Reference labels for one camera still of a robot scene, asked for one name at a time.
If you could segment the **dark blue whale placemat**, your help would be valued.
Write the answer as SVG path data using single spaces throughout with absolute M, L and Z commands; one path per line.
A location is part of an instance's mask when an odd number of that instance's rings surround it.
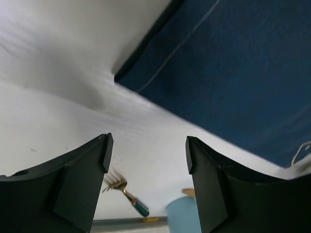
M 289 167 L 311 153 L 311 3 L 172 0 L 114 80 Z

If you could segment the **light blue ceramic mug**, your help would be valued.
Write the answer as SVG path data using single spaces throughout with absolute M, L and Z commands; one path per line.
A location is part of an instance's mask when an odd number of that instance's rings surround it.
M 196 200 L 182 197 L 166 207 L 170 233 L 201 233 Z

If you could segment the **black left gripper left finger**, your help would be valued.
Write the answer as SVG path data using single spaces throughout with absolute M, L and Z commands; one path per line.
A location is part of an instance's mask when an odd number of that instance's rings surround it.
M 90 232 L 112 149 L 112 134 L 101 134 L 40 165 L 2 175 L 1 232 Z

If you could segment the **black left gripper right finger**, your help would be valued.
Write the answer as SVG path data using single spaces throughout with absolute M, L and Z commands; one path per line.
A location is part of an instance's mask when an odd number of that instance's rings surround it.
M 291 180 L 269 176 L 193 136 L 187 137 L 186 157 L 202 232 L 310 232 L 310 175 Z

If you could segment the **gold fork with green handle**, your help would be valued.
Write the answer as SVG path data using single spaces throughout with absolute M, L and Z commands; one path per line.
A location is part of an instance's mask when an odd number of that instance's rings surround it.
M 130 194 L 127 188 L 127 180 L 116 170 L 112 173 L 107 173 L 104 175 L 103 182 L 107 185 L 107 187 L 102 192 L 108 192 L 109 190 L 119 190 L 123 193 L 123 195 L 128 199 L 133 208 L 142 216 L 148 217 L 150 212 L 149 208 L 140 201 L 137 197 Z

